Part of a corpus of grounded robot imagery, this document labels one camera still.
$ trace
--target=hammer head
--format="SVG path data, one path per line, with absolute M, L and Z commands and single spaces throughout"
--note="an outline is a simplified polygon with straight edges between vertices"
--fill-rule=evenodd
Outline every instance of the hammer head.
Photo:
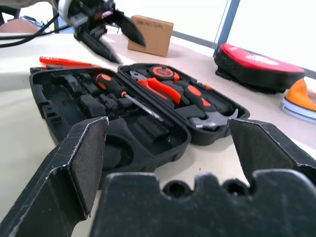
M 214 129 L 218 126 L 227 125 L 228 119 L 237 118 L 238 109 L 230 116 L 224 116 L 220 112 L 206 112 L 207 119 L 201 120 L 200 118 L 191 118 L 189 121 L 196 126 L 196 128 L 210 128 Z

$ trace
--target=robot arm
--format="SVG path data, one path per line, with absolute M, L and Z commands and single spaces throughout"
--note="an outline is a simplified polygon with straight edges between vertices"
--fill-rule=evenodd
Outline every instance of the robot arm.
M 120 59 L 100 37 L 107 32 L 106 25 L 117 24 L 130 40 L 146 46 L 143 35 L 136 25 L 116 9 L 113 0 L 0 0 L 0 5 L 23 8 L 40 1 L 49 2 L 58 9 L 61 18 L 75 29 L 74 36 L 82 41 L 93 52 L 107 60 L 120 63 Z M 105 17 L 102 13 L 110 12 Z

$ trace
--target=tool case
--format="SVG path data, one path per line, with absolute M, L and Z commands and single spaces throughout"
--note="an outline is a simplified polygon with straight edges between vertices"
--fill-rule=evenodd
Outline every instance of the tool case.
M 218 66 L 217 75 L 266 94 L 284 93 L 305 76 L 300 67 L 228 43 L 220 46 L 214 61 Z
M 157 64 L 121 66 L 117 73 L 105 68 L 81 68 L 31 74 L 35 102 L 54 142 L 61 142 L 72 126 L 82 120 L 107 116 L 110 122 L 103 164 L 105 176 L 112 172 L 153 172 L 157 167 L 179 159 L 190 142 L 205 146 L 230 134 L 226 125 L 214 130 L 195 128 L 188 118 L 202 118 L 201 110 L 192 105 L 173 108 L 130 75 L 131 70 L 146 75 L 146 70 L 152 66 Z M 166 67 L 203 93 L 212 94 L 219 102 L 224 101 L 226 106 L 219 108 L 222 114 L 229 115 L 238 109 L 238 118 L 250 116 L 246 108 L 218 91 L 173 67 Z M 164 121 L 158 121 L 127 98 L 117 98 L 101 89 L 95 82 L 99 74 L 114 78 L 126 88 L 129 96 L 160 115 Z

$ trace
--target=screwdriver shaft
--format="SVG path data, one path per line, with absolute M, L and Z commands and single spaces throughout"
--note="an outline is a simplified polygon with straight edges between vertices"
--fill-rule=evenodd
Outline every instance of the screwdriver shaft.
M 137 100 L 135 100 L 134 98 L 130 97 L 129 95 L 124 95 L 125 98 L 129 99 L 131 102 L 133 102 L 135 105 L 137 105 L 139 108 L 143 109 L 144 111 L 146 111 L 148 114 L 150 114 L 151 116 L 153 116 L 154 118 L 158 119 L 160 122 L 163 122 L 162 117 L 160 117 L 158 114 L 156 114 L 154 111 L 150 110 L 149 108 L 147 108 L 146 106 L 144 106 L 142 103 L 138 102 Z

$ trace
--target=white wall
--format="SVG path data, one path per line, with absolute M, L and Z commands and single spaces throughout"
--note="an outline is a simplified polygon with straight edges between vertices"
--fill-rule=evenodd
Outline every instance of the white wall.
M 173 30 L 215 41 L 227 0 L 115 0 L 126 16 L 143 15 L 174 23 Z
M 241 0 L 228 43 L 316 71 L 316 1 Z

